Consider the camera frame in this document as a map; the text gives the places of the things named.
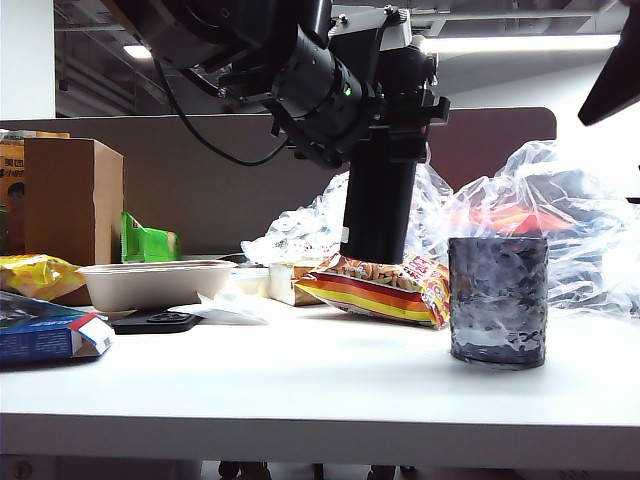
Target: fluorescent light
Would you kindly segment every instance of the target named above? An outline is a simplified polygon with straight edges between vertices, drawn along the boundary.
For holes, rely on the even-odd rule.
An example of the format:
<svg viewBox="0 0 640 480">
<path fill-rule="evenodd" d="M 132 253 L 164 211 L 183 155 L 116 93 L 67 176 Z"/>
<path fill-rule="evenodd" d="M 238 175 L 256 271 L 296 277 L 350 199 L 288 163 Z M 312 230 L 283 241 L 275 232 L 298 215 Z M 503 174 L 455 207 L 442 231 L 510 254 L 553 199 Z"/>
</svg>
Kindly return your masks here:
<svg viewBox="0 0 640 480">
<path fill-rule="evenodd" d="M 620 35 L 549 35 L 527 37 L 425 38 L 425 53 L 535 52 L 608 50 Z"/>
<path fill-rule="evenodd" d="M 148 60 L 152 58 L 151 52 L 147 50 L 147 47 L 144 45 L 125 45 L 124 50 L 137 60 Z"/>
</svg>

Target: black smartphone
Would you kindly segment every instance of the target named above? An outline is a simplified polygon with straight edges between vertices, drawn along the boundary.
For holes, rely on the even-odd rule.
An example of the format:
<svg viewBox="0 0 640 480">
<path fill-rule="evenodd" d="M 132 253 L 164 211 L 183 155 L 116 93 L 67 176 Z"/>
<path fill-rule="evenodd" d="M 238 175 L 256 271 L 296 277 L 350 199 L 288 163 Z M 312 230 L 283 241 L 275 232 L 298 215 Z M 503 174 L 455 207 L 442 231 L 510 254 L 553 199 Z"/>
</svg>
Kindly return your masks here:
<svg viewBox="0 0 640 480">
<path fill-rule="evenodd" d="M 138 310 L 111 322 L 116 335 L 135 333 L 178 333 L 192 329 L 203 317 L 167 310 Z"/>
</svg>

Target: white wall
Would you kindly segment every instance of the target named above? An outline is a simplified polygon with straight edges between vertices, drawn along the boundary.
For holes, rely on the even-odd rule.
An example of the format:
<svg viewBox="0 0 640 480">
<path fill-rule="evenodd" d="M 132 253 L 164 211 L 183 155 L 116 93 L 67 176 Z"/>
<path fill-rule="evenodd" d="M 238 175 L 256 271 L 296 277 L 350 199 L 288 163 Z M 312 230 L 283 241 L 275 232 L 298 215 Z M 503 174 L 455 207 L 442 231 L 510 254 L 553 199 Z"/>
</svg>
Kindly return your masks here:
<svg viewBox="0 0 640 480">
<path fill-rule="evenodd" d="M 626 196 L 640 196 L 640 104 L 591 127 L 577 113 L 602 63 L 558 70 L 452 95 L 456 108 L 546 106 L 558 120 L 564 155 L 610 180 Z"/>
<path fill-rule="evenodd" d="M 53 0 L 0 0 L 0 119 L 55 113 Z"/>
</svg>

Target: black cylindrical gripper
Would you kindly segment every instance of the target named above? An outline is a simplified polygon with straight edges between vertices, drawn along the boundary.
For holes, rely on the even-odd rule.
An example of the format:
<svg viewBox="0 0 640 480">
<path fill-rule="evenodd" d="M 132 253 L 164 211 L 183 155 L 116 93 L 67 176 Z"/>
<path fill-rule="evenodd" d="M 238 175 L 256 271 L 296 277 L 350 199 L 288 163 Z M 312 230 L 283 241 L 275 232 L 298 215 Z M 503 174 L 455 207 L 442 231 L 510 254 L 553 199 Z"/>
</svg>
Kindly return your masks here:
<svg viewBox="0 0 640 480">
<path fill-rule="evenodd" d="M 402 263 L 415 161 L 390 159 L 389 138 L 374 131 L 353 153 L 340 253 L 373 263 Z"/>
</svg>

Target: crumpled plastic bag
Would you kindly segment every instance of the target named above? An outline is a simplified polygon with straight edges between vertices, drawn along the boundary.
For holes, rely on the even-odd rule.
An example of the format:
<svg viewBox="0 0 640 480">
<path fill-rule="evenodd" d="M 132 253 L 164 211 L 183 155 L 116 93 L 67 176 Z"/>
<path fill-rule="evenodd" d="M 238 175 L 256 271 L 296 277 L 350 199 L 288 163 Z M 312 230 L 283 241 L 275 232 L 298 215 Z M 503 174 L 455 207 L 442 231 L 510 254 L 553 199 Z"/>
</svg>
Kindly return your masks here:
<svg viewBox="0 0 640 480">
<path fill-rule="evenodd" d="M 282 213 L 263 237 L 241 243 L 245 256 L 252 262 L 269 265 L 323 260 L 337 252 L 348 182 L 349 172 L 337 175 L 311 205 Z M 405 242 L 407 251 L 422 252 L 428 245 L 434 249 L 432 256 L 446 256 L 446 245 L 432 245 L 432 238 L 435 226 L 441 222 L 442 204 L 452 193 L 429 164 L 417 165 Z"/>
<path fill-rule="evenodd" d="M 546 237 L 551 306 L 629 313 L 628 289 L 607 275 L 607 264 L 631 260 L 634 210 L 582 160 L 560 158 L 553 141 L 526 143 L 493 178 L 448 199 L 431 248 L 449 237 Z"/>
<path fill-rule="evenodd" d="M 554 141 L 523 145 L 493 178 L 455 195 L 418 165 L 406 250 L 448 264 L 450 237 L 543 236 L 549 244 L 549 305 L 612 314 L 640 310 L 640 214 Z M 336 252 L 348 174 L 307 208 L 284 212 L 267 234 L 243 242 L 258 263 L 324 259 Z"/>
<path fill-rule="evenodd" d="M 78 268 L 49 255 L 0 257 L 0 285 L 2 290 L 50 301 L 85 284 Z"/>
</svg>

